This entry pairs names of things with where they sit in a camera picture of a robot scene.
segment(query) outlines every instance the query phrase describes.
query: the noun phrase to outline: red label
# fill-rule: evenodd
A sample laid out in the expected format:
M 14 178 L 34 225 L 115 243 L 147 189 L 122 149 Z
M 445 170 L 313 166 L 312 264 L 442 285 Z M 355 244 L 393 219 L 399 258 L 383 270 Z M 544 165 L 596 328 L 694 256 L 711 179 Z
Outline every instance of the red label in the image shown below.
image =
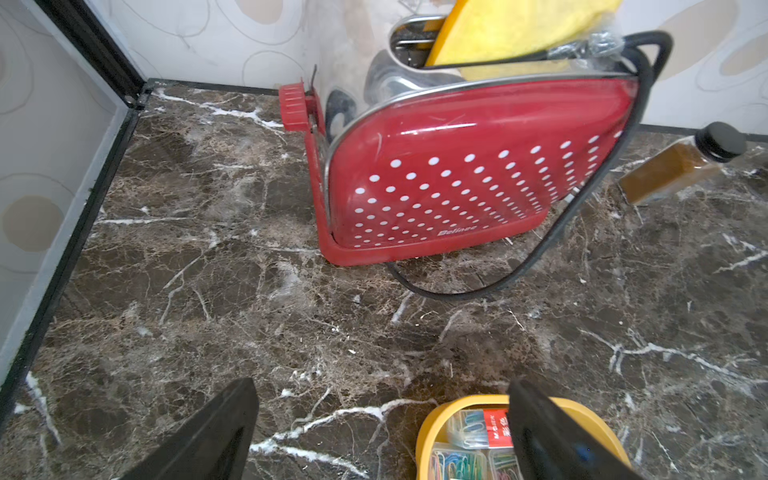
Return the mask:
M 512 446 L 506 410 L 483 410 L 485 429 L 488 431 L 488 447 L 500 449 Z

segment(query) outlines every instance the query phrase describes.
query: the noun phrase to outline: black bottle cap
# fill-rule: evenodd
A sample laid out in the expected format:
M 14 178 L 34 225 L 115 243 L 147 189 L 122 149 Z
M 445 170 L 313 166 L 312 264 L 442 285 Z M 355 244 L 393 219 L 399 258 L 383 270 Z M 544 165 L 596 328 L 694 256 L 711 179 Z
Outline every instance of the black bottle cap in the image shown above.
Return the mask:
M 744 134 L 722 121 L 697 131 L 694 139 L 702 154 L 722 164 L 746 152 Z

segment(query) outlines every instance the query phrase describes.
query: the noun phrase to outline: black plastic piece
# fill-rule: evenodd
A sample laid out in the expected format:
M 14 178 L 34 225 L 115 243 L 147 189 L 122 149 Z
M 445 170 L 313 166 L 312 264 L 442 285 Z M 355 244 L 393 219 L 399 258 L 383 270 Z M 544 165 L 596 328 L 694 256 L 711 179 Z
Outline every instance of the black plastic piece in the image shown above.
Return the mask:
M 35 0 L 118 97 L 135 106 L 144 79 L 84 0 Z
M 235 380 L 121 480 L 240 480 L 258 415 L 253 379 Z
M 707 158 L 726 164 L 746 152 L 746 137 L 722 121 L 713 122 L 694 135 L 696 147 Z
M 642 480 L 525 380 L 509 386 L 507 419 L 525 480 Z

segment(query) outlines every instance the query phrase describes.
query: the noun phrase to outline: black trim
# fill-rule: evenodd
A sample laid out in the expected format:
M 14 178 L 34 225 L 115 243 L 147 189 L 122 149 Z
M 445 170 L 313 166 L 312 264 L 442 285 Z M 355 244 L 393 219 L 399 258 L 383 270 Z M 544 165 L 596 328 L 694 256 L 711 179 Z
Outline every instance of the black trim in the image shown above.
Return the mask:
M 258 88 L 258 87 L 241 87 L 239 85 L 222 85 L 222 84 L 208 84 L 199 81 L 186 81 L 186 80 L 164 80 L 163 78 L 150 78 L 147 81 L 148 84 L 154 84 L 157 86 L 172 87 L 180 85 L 188 88 L 199 88 L 200 90 L 218 90 L 218 91 L 233 91 L 240 94 L 254 94 L 254 95 L 273 95 L 277 96 L 278 90 L 274 88 Z
M 51 282 L 48 284 L 48 288 L 45 290 L 45 294 L 40 301 L 40 306 L 27 328 L 24 340 L 18 348 L 8 375 L 5 377 L 2 386 L 0 386 L 0 435 L 5 431 L 8 420 L 13 415 L 16 390 L 24 382 L 32 362 L 35 360 L 38 349 L 43 343 L 43 337 L 58 307 L 61 294 L 67 286 L 75 264 L 78 262 L 80 252 L 83 250 L 85 241 L 98 215 L 99 207 L 107 195 L 115 173 L 118 171 L 118 166 L 128 147 L 131 135 L 134 133 L 138 118 L 138 111 L 128 110 L 118 135 L 114 139 L 112 149 L 109 150 L 109 154 L 104 160 L 104 166 L 101 168 L 101 172 L 99 172 L 96 182 L 91 189 L 91 194 L 88 196 L 88 201 L 85 202 L 80 218 L 74 226 L 69 242 L 56 266 Z
M 638 131 L 648 131 L 655 134 L 674 134 L 674 135 L 693 135 L 698 128 L 665 127 L 663 125 L 641 124 Z M 768 143 L 768 135 L 744 134 L 748 141 L 759 141 Z
M 35 0 L 118 97 L 133 106 L 144 79 L 84 0 Z

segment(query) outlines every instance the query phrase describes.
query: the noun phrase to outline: black object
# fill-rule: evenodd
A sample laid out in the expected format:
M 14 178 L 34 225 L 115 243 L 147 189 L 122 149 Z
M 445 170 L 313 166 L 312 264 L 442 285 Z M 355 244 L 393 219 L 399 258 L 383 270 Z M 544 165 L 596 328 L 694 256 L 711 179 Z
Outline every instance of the black object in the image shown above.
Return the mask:
M 329 144 L 336 137 L 336 135 L 331 133 L 331 124 L 333 119 L 340 114 L 344 117 L 342 126 L 346 126 L 357 115 L 357 104 L 345 91 L 337 88 L 331 91 L 326 102 L 326 139 Z
M 640 45 L 658 45 L 659 52 L 656 57 L 656 61 L 653 66 L 648 62 L 645 54 L 637 47 Z M 431 292 L 419 288 L 413 283 L 409 282 L 402 273 L 397 270 L 394 263 L 387 263 L 386 267 L 395 280 L 400 282 L 405 288 L 417 293 L 421 296 L 431 298 L 434 300 L 442 300 L 446 302 L 459 301 L 459 300 L 471 300 L 480 296 L 487 296 L 495 290 L 499 290 L 510 283 L 513 283 L 520 279 L 523 275 L 531 269 L 532 266 L 544 255 L 549 247 L 556 244 L 565 230 L 565 227 L 573 220 L 578 214 L 581 205 L 587 201 L 592 195 L 603 178 L 608 175 L 608 172 L 616 167 L 616 163 L 624 153 L 624 149 L 627 148 L 634 132 L 637 130 L 642 118 L 645 108 L 648 104 L 650 97 L 650 88 L 653 86 L 656 78 L 658 78 L 664 65 L 669 59 L 672 52 L 672 37 L 665 31 L 646 31 L 634 35 L 628 35 L 624 37 L 624 51 L 621 52 L 621 56 L 628 60 L 635 68 L 637 76 L 637 96 L 634 99 L 634 104 L 630 110 L 627 118 L 627 123 L 624 126 L 624 134 L 619 137 L 619 140 L 614 145 L 613 150 L 608 154 L 603 164 L 594 172 L 594 175 L 589 179 L 584 188 L 576 195 L 576 197 L 569 203 L 569 205 L 560 214 L 560 217 L 554 221 L 552 227 L 545 234 L 544 238 L 539 242 L 536 248 L 523 260 L 520 265 L 513 271 L 503 276 L 499 280 L 496 280 L 490 285 L 478 288 L 476 290 L 469 290 L 467 292 L 460 293 L 438 293 Z
M 507 419 L 525 480 L 642 480 L 525 380 L 509 386 Z
M 123 55 L 84 0 L 35 0 L 67 39 L 128 106 L 135 106 L 144 79 Z
M 240 480 L 257 415 L 253 379 L 235 380 L 121 480 Z
M 722 121 L 713 122 L 694 135 L 696 147 L 707 158 L 726 164 L 746 152 L 746 137 Z

